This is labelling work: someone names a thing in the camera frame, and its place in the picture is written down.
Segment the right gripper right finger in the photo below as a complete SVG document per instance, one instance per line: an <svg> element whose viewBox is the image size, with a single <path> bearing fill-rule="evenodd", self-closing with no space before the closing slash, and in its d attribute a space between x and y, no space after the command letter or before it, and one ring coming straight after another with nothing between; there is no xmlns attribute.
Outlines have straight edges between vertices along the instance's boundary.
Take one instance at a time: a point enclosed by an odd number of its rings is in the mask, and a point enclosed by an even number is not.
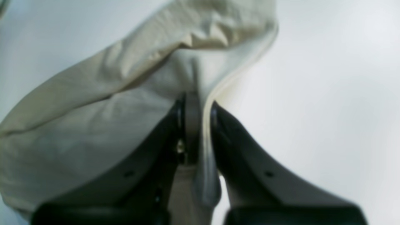
<svg viewBox="0 0 400 225"><path fill-rule="evenodd" d="M211 135L231 206L225 225L367 224L356 204L285 168L216 102L211 110Z"/></svg>

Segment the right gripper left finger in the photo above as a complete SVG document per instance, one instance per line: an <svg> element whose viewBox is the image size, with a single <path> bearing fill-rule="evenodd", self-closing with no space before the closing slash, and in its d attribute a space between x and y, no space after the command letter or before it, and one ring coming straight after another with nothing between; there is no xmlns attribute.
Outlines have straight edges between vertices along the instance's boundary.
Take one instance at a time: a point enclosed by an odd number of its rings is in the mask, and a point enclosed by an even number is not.
<svg viewBox="0 0 400 225"><path fill-rule="evenodd" d="M97 178L39 206L33 225L169 225L180 165L194 165L200 131L197 94L183 94L145 140Z"/></svg>

